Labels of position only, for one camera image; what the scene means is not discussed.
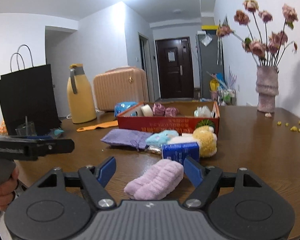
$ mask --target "refrigerator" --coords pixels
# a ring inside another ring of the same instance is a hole
[[[220,46],[220,48],[218,48],[218,36],[216,34],[216,31],[207,30],[206,34],[207,35],[209,34],[212,37],[211,43],[207,46],[205,46],[202,43],[202,39],[205,37],[205,35],[204,34],[196,35],[201,98],[211,98],[210,81],[212,77],[209,74],[207,74],[207,71],[209,73],[221,73],[223,79],[225,78],[222,47]]]

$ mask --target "human hand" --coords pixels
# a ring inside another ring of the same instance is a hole
[[[0,185],[0,211],[5,211],[8,205],[13,201],[15,196],[13,191],[18,186],[18,176],[19,169],[16,167],[13,170],[10,179]]]

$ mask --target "screw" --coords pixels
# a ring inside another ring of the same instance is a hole
[[[101,200],[99,200],[98,205],[100,207],[112,207],[114,205],[114,201],[112,199],[109,198],[103,198]]]
[[[199,207],[201,205],[201,201],[199,199],[188,199],[186,201],[186,206],[187,207]]]

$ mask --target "suitcase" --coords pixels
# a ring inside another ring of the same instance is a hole
[[[121,67],[93,79],[97,107],[113,111],[117,103],[149,101],[146,72],[136,67]]]

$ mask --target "purple pouch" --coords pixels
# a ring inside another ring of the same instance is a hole
[[[127,129],[112,129],[104,136],[101,141],[111,146],[131,146],[139,149],[145,149],[147,146],[146,139],[152,133],[140,132]]]

